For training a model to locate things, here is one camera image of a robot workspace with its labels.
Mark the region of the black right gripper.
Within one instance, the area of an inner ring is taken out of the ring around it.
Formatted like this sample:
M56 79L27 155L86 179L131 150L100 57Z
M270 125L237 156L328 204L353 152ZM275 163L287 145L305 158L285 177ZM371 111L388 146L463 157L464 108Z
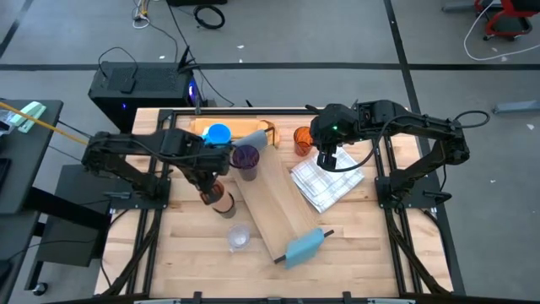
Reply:
M310 123L310 136L312 144L320 151L317 165L333 171L337 164L337 146L358 139L358 112L342 104L328 104L323 109L310 106L310 111L316 114Z

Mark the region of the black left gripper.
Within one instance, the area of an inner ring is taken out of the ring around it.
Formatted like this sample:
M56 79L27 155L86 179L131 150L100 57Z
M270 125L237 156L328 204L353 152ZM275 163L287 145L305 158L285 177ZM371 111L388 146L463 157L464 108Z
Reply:
M184 176L196 189L201 189L199 196L205 205L212 203L212 186L215 195L224 194L224 185L217 177L229 173L231 150L230 145L203 146L184 163Z

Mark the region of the peach plastic cup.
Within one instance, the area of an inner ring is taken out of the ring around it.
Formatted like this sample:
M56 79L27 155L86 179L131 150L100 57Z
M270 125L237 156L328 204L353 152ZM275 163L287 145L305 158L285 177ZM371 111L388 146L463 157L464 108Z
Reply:
M210 206L218 213L223 213L234 206L234 199L230 196L229 191L224 188L223 195L215 195L212 187L212 203Z

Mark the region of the orange faceted tumbler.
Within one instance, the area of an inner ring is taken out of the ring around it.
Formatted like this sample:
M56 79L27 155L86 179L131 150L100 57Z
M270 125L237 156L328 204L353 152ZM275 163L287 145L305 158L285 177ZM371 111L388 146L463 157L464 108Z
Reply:
M294 131L294 152L298 156L307 156L311 152L312 137L309 127L300 127Z

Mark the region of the purple faceted tumbler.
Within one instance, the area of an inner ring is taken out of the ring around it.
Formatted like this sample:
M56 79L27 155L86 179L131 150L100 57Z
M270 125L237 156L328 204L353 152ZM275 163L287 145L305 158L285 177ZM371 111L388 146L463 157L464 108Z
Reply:
M259 151L251 145L241 145L233 151L231 161L244 181L250 182L257 177L257 165L260 160Z

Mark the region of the blue plastic mug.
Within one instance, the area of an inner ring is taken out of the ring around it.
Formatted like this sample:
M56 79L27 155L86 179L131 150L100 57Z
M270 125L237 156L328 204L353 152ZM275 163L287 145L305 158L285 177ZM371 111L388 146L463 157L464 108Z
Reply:
M215 123L203 131L202 138L205 147L224 148L230 145L232 132L227 125Z

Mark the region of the long wooden board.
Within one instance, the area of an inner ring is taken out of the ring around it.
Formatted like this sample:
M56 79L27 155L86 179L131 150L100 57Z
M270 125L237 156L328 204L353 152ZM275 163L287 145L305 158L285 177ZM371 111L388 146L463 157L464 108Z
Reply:
M314 214L275 146L268 143L268 146L258 151L260 160L255 180L244 181L239 171L232 166L232 161L230 174L235 179L272 260L285 267L285 253L289 243L321 227L317 225ZM334 233L333 230L323 231L325 240Z

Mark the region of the white plaid towel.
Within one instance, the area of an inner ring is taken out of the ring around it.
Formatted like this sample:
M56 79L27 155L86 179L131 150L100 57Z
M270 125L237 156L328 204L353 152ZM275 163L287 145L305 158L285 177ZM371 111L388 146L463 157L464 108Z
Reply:
M301 194L319 213L324 213L364 179L359 169L346 172L323 170L317 163L318 152L291 169L292 180Z

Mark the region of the gray towel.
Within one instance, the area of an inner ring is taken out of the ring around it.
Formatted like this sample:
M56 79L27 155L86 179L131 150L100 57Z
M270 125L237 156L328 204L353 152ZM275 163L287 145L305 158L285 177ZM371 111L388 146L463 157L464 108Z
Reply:
M250 145L254 147L257 150L262 150L266 146L268 146L268 140L267 140L267 134L263 130L257 130L254 133L249 134L248 136L244 138L240 138L235 140L232 145L235 148L238 148L240 146L244 145Z

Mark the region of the yellow towel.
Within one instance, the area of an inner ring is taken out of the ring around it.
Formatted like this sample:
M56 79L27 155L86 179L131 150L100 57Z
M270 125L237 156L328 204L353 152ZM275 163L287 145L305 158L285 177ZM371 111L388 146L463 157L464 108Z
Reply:
M197 135L202 135L205 128L209 128L215 123L222 123L227 126L232 133L232 139L244 138L255 131L265 131L267 141L278 147L280 144L280 132L273 122L255 118L195 118L190 122L190 131Z

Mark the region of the light teal towel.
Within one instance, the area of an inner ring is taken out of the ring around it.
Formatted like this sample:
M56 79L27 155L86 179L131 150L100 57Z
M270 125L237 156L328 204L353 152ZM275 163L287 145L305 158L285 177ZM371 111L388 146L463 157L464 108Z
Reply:
M323 229L315 228L301 238L290 242L285 253L285 268L292 269L313 258L324 240Z

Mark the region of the black cart base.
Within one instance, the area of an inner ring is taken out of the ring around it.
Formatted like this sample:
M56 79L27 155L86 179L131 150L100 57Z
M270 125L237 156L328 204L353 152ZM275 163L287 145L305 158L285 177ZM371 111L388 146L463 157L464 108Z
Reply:
M113 182L98 178L81 165L61 170L51 202L42 244L37 251L41 262L88 267L103 252L109 225L110 200L104 195Z

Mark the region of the black side desk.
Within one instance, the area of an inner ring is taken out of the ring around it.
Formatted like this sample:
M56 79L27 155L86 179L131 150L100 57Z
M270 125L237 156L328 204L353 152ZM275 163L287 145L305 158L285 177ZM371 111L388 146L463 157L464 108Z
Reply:
M11 160L0 186L0 214L16 214L24 207L51 136L51 130L34 125L27 133L15 128L0 138L0 158Z

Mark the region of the gray floor bar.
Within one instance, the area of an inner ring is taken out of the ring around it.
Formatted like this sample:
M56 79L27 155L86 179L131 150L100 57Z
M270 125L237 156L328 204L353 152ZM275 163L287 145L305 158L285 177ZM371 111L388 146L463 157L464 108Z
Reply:
M539 100L499 103L492 110L494 114L510 114L535 111L540 111Z

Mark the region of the black aluminium table frame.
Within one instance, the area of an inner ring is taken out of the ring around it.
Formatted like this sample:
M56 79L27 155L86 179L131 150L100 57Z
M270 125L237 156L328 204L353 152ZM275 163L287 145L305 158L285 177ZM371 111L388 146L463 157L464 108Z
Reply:
M225 114L233 108L218 108L210 118L261 119L272 122L281 132L278 152L288 169L301 158L294 153L293 132L308 126L313 113L300 108L237 108L240 114ZM232 176L220 181L232 192L237 213L224 219L198 197L181 173L172 173L170 205L160 221L159 239L149 296L191 301L201 291L201 304L308 304L342 303L343 292L352 300L398 296L391 243L383 210L377 206L375 177L379 175L375 156L361 168L364 180L321 215L311 213L321 227L334 229L317 255L306 264L286 270L273 263L261 234ZM437 208L441 234L434 222L418 209L407 209L414 250L437 283L456 295L464 295L446 212ZM105 271L111 283L132 256L141 211L129 211L112 226L104 252ZM248 225L251 240L247 248L229 250L226 233L237 223Z

